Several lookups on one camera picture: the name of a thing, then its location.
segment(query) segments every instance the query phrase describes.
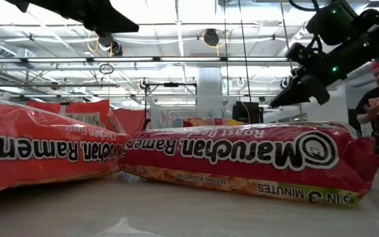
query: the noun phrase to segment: overhead rail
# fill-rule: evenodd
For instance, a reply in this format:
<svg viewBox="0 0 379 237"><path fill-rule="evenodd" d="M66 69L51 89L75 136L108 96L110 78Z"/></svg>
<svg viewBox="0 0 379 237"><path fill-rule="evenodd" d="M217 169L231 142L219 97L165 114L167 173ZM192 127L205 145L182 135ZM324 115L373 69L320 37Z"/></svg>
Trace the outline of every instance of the overhead rail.
<svg viewBox="0 0 379 237"><path fill-rule="evenodd" d="M117 84L9 84L9 85L2 85L0 86L6 87L6 88L34 88L34 87L42 87L42 88L65 88L65 87L116 87L118 88L119 85Z"/></svg>
<svg viewBox="0 0 379 237"><path fill-rule="evenodd" d="M0 58L0 63L134 63L134 62L245 62L245 57L68 57L68 58ZM286 63L285 57L247 57L252 63Z"/></svg>
<svg viewBox="0 0 379 237"><path fill-rule="evenodd" d="M188 95L188 94L151 94L151 95L161 95L162 98L194 98L194 95ZM248 94L230 94L226 95L226 97L248 97ZM254 94L252 93L251 96L255 97L276 97L277 95L271 95L271 94ZM116 98L129 98L129 97L145 97L144 94L80 94L80 95L72 95L72 94L62 94L62 95L11 95L11 97L116 97Z"/></svg>

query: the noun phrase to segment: cable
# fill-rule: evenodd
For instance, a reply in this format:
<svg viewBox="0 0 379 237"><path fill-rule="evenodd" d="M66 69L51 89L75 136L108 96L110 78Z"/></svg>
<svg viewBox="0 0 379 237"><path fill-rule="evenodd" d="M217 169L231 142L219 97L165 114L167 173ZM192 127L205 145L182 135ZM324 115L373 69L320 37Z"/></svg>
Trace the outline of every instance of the cable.
<svg viewBox="0 0 379 237"><path fill-rule="evenodd" d="M306 8L306 7L301 7L298 4L296 4L293 0L289 0L289 4L292 5L293 7L295 7L296 9L300 10L300 11L309 11L309 12L316 11L315 8L309 9L309 8Z"/></svg>
<svg viewBox="0 0 379 237"><path fill-rule="evenodd" d="M320 6L318 5L316 0L312 0L313 5L314 5L314 10L315 10L315 31L314 31L314 37L313 40L308 44L307 48L312 48L314 45L314 42L318 45L318 54L322 54L322 44L321 44L321 39L320 36L318 35L318 16L319 16L319 11L320 11Z"/></svg>
<svg viewBox="0 0 379 237"><path fill-rule="evenodd" d="M92 48L90 47L90 41L87 41L87 47L89 48L90 51L92 51L92 52L96 52L97 49L99 48L99 38L97 38L96 48L95 48L95 49L92 49Z"/></svg>
<svg viewBox="0 0 379 237"><path fill-rule="evenodd" d="M243 32L243 22L242 22L241 0L238 0L238 5L240 7L242 40L245 42L245 34ZM253 104L252 104L252 99L251 99L251 88L249 87L248 60L247 60L247 49L246 49L245 43L243 44L243 55L245 56L245 68L246 68L246 73L247 73L247 87L248 87L248 96L249 96L249 106L250 106L250 109L252 109Z"/></svg>
<svg viewBox="0 0 379 237"><path fill-rule="evenodd" d="M247 113L248 113L248 123L251 124L251 115L249 114L249 110L248 110L248 108L247 108L247 106L245 105L244 102L241 101L241 104L247 110Z"/></svg>

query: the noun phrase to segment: red ramen package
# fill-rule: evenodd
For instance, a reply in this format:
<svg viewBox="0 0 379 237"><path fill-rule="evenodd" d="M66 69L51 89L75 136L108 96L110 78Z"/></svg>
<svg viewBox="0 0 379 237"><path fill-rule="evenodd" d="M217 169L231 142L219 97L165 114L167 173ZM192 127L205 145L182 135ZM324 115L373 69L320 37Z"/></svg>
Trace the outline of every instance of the red ramen package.
<svg viewBox="0 0 379 237"><path fill-rule="evenodd" d="M56 113L68 118L79 120L100 128L106 128L112 132L125 133L125 130L119 123L118 119L112 113L109 100L99 102L61 102L48 103L27 101L26 104L31 107L43 109Z"/></svg>
<svg viewBox="0 0 379 237"><path fill-rule="evenodd" d="M309 122L309 121L301 121L301 122L285 122L285 124L292 124L295 126L316 126L316 127L323 127L323 126L335 126L337 128L346 130L351 133L352 137L357 138L358 132L350 125L344 123L344 122Z"/></svg>
<svg viewBox="0 0 379 237"><path fill-rule="evenodd" d="M182 121L183 127L189 126L208 126L208 125L243 125L231 118L210 118L210 117L186 117Z"/></svg>
<svg viewBox="0 0 379 237"><path fill-rule="evenodd" d="M129 135L0 101L0 190L119 171Z"/></svg>
<svg viewBox="0 0 379 237"><path fill-rule="evenodd" d="M134 134L121 162L138 176L229 192L353 206L379 156L337 126L251 124Z"/></svg>

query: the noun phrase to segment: ceiling light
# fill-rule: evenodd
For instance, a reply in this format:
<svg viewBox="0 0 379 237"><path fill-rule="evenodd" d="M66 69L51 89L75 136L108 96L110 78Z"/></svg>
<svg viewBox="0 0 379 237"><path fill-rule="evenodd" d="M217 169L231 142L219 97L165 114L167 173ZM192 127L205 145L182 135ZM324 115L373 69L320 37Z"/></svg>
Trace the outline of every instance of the ceiling light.
<svg viewBox="0 0 379 237"><path fill-rule="evenodd" d="M25 90L21 90L20 88L12 88L12 87L6 87L6 86L0 86L0 90L5 90L6 92L13 92L13 93L25 93Z"/></svg>
<svg viewBox="0 0 379 237"><path fill-rule="evenodd" d="M93 55L93 54L90 53L89 51L84 52L84 54L86 54L86 55L90 55L91 57L95 57L95 55Z"/></svg>
<svg viewBox="0 0 379 237"><path fill-rule="evenodd" d="M220 57L161 57L161 61L185 62L185 61L220 61Z"/></svg>
<svg viewBox="0 0 379 237"><path fill-rule="evenodd" d="M99 98L99 97L95 97L95 96L87 97L87 99L89 99L91 102L99 102L99 101L102 101L101 98Z"/></svg>
<svg viewBox="0 0 379 237"><path fill-rule="evenodd" d="M288 59L284 57L247 57L248 62L287 62ZM228 61L245 61L245 57L230 57Z"/></svg>
<svg viewBox="0 0 379 237"><path fill-rule="evenodd" d="M95 62L143 62L153 61L152 57L109 57L109 58L94 58Z"/></svg>
<svg viewBox="0 0 379 237"><path fill-rule="evenodd" d="M20 59L0 58L0 63L21 63L21 60Z"/></svg>
<svg viewBox="0 0 379 237"><path fill-rule="evenodd" d="M240 80L238 80L238 86L243 86L243 85L245 85L245 82L242 80L242 78L240 78Z"/></svg>
<svg viewBox="0 0 379 237"><path fill-rule="evenodd" d="M42 99L38 99L38 98L33 98L33 97L31 97L30 99L31 99L31 100L34 100L34 101L37 101L37 102L45 102L44 100L42 100Z"/></svg>
<svg viewBox="0 0 379 237"><path fill-rule="evenodd" d="M45 58L45 59L27 59L31 63L76 63L87 62L86 58Z"/></svg>
<svg viewBox="0 0 379 237"><path fill-rule="evenodd" d="M57 95L24 95L24 97L57 97Z"/></svg>

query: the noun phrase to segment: maruchan logo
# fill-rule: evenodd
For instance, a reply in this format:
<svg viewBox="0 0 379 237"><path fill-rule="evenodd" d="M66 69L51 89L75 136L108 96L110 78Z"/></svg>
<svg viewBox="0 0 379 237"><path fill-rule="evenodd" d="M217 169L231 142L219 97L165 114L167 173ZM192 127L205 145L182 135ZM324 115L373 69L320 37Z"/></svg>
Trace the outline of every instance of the maruchan logo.
<svg viewBox="0 0 379 237"><path fill-rule="evenodd" d="M215 165L219 161L262 163L283 170L302 171L305 167L331 169L338 161L338 150L329 135L313 131L302 133L292 142L182 138L180 155L187 158L208 159Z"/></svg>
<svg viewBox="0 0 379 237"><path fill-rule="evenodd" d="M107 142L40 140L0 136L0 161L27 161L33 159L67 159L74 163L82 157L84 162L103 163L124 155L124 146Z"/></svg>

